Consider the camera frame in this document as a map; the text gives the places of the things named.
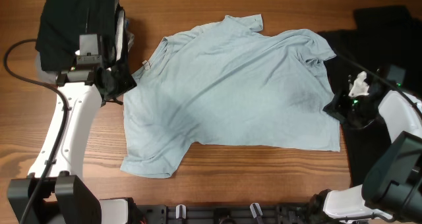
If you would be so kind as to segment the light blue t-shirt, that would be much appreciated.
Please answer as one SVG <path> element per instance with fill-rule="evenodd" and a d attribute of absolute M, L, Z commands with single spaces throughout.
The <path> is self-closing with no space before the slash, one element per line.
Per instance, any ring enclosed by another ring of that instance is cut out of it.
<path fill-rule="evenodd" d="M 340 150 L 325 62 L 308 30 L 262 35 L 259 14 L 226 16 L 162 39 L 124 96 L 123 172 L 166 179 L 191 144 Z"/>

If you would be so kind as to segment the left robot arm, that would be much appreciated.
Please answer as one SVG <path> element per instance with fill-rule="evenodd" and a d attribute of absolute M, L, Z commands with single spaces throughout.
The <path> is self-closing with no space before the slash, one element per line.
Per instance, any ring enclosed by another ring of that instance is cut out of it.
<path fill-rule="evenodd" d="M 71 65 L 57 77 L 55 111 L 41 152 L 26 178 L 13 179 L 7 198 L 19 223 L 144 223 L 132 198 L 99 200 L 82 181 L 90 127 L 101 106 L 132 88 L 106 88 L 102 76 L 123 72 L 99 34 L 82 34 Z"/>

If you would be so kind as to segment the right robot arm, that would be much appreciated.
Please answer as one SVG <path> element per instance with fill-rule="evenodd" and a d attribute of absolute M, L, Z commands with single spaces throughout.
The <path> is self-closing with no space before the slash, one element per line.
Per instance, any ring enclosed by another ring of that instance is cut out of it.
<path fill-rule="evenodd" d="M 372 166 L 362 185 L 333 190 L 311 223 L 354 223 L 381 219 L 387 223 L 421 222 L 421 110 L 418 99 L 377 74 L 374 79 L 390 88 L 378 111 L 392 144 Z"/>

